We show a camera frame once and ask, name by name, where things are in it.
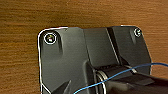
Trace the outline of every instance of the black plastic mount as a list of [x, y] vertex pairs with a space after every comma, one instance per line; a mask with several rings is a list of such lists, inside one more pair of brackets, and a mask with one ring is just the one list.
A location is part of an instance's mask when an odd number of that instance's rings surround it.
[[[142, 31], [136, 26], [45, 29], [38, 35], [38, 50], [42, 94], [73, 94], [97, 83], [99, 70], [108, 76], [116, 66], [151, 62]], [[150, 74], [150, 66], [137, 71]], [[78, 94], [99, 92], [92, 87]]]

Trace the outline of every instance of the wooden wall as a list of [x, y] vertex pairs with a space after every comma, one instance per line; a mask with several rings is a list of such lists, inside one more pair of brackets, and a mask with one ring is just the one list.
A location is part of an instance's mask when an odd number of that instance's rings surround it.
[[[45, 28], [136, 25], [153, 62], [168, 63], [167, 0], [0, 0], [0, 94], [39, 94], [37, 35]], [[168, 68], [152, 67], [168, 79]]]

